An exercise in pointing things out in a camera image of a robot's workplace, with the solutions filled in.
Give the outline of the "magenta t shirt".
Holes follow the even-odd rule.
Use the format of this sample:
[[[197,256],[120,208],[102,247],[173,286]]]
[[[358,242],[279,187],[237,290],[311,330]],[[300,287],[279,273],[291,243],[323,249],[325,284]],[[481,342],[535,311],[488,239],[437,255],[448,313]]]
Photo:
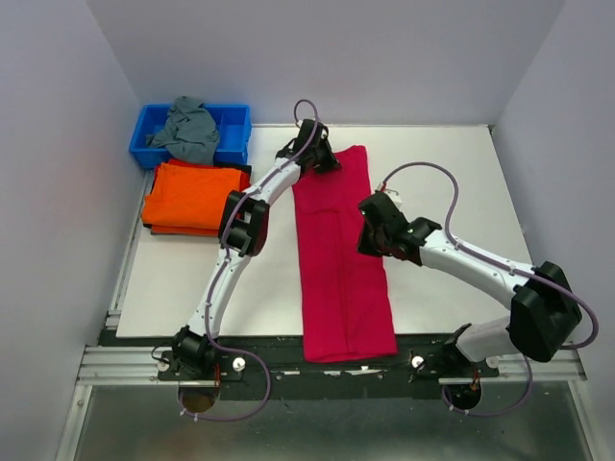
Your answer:
[[[398,351],[383,263],[357,251],[358,204],[370,194],[367,151],[352,146],[336,157],[340,169],[308,172],[292,188],[304,358],[312,363]]]

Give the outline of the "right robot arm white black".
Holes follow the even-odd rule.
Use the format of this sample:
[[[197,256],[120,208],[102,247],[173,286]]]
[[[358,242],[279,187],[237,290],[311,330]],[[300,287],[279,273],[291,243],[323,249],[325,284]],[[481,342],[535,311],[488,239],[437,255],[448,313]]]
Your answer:
[[[453,276],[508,309],[506,317],[483,324],[465,324],[444,343],[426,366],[444,376],[464,376],[481,361],[520,353],[546,363],[562,349],[581,321],[571,287],[556,264],[535,267],[481,255],[460,245],[430,219],[408,221],[392,199],[376,192],[361,201],[363,218],[357,250],[363,255],[391,256]]]

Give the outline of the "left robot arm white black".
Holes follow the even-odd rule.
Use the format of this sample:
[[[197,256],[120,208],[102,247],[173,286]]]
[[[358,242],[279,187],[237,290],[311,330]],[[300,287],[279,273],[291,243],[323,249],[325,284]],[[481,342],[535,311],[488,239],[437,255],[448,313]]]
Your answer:
[[[222,317],[239,277],[264,247],[271,206],[306,172],[325,173],[340,167],[328,136],[322,122],[304,120],[297,136],[276,153],[273,166],[259,181],[228,195],[214,272],[195,312],[172,340],[173,358],[189,377],[204,378],[214,368],[221,351],[215,339]]]

